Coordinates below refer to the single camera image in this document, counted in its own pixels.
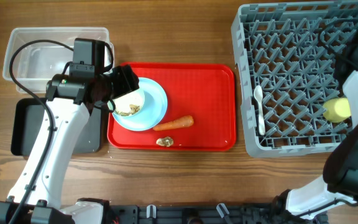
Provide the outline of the green bowl with rice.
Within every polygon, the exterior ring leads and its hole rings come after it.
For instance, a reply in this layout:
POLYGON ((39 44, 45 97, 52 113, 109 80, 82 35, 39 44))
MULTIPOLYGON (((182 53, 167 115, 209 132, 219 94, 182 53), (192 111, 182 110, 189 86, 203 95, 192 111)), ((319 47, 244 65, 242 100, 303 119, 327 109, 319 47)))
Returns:
POLYGON ((145 103, 145 93, 139 88, 124 96, 108 102, 108 108, 119 116, 133 116, 137 114, 145 103))

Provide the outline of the white plastic spoon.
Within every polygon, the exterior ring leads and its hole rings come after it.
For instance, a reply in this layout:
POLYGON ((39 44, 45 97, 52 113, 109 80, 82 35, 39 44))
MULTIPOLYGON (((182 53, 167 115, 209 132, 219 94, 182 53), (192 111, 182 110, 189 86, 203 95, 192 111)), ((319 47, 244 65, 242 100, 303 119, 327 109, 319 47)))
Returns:
POLYGON ((263 91, 262 87, 260 85, 257 85, 254 89, 254 98, 257 102, 258 106, 258 129, 259 134, 261 136, 265 135, 265 123, 264 123, 264 114, 263 114, 263 106, 262 106, 262 100, 263 100, 263 91))

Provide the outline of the yellow plastic cup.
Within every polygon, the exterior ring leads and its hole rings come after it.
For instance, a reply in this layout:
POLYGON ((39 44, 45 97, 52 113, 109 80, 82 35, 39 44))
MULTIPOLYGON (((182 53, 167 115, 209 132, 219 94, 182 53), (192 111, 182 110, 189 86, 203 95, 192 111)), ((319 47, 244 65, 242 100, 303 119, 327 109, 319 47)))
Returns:
POLYGON ((323 104, 323 116, 332 123, 340 123, 351 117, 351 108, 347 98, 333 98, 323 104))

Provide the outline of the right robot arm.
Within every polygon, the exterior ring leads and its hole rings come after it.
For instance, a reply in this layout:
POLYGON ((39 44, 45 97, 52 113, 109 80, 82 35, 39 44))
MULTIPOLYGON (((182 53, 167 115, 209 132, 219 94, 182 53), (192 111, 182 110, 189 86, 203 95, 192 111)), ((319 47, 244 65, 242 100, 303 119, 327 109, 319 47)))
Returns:
POLYGON ((354 127, 328 157, 322 176, 274 198, 270 223, 312 222, 341 205, 358 207, 358 19, 351 22, 356 25, 356 34, 343 53, 327 44, 323 47, 336 57, 334 77, 349 101, 354 127))

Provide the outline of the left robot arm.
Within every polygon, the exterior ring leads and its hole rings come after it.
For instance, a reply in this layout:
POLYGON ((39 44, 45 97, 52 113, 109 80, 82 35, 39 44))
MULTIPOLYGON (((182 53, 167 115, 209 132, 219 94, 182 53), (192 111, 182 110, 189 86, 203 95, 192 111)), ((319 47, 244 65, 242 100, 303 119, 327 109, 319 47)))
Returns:
POLYGON ((81 198, 61 207, 65 173, 92 110, 139 89, 128 65, 104 64, 110 45, 77 38, 73 59, 46 86, 45 100, 28 90, 44 108, 38 136, 27 164, 7 199, 0 201, 0 223, 113 223, 107 200, 81 198))

